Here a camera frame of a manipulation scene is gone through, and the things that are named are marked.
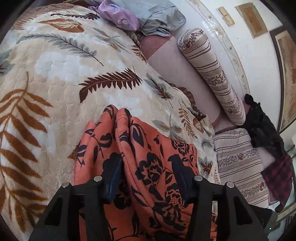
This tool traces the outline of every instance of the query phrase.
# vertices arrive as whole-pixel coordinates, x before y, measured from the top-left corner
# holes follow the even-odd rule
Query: gray cloth
[[[139,20],[140,31],[148,35],[169,36],[186,22],[184,15],[168,0],[109,0],[132,11]]]

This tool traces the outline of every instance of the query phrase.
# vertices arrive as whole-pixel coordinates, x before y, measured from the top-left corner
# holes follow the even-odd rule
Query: striped cushion
[[[238,128],[213,138],[221,184],[233,182],[249,204],[268,207],[263,165],[246,129]]]
[[[242,101],[227,80],[204,31],[187,30],[178,40],[178,47],[210,86],[229,119],[236,125],[244,124],[246,115]]]

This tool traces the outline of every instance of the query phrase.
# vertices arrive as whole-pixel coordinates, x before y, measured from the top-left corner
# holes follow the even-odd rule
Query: leaf-patterned blanket
[[[207,116],[166,81],[87,8],[53,4],[15,22],[0,45],[0,212],[19,240],[61,183],[73,183],[84,128],[109,104],[193,144],[201,175],[220,183]]]

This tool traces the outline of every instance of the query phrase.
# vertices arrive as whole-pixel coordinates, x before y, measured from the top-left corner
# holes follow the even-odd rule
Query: framed picture
[[[245,3],[235,8],[246,22],[253,38],[268,32],[262,17],[253,3]]]
[[[278,131],[281,133],[296,120],[296,45],[282,26],[270,31],[279,62],[281,108]]]

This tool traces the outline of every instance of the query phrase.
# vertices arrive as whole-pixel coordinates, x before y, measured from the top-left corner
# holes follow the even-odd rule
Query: purple garment
[[[124,30],[137,31],[140,24],[137,17],[129,10],[109,4],[104,0],[99,6],[89,7],[90,10],[96,11],[100,17],[112,21],[115,25]]]

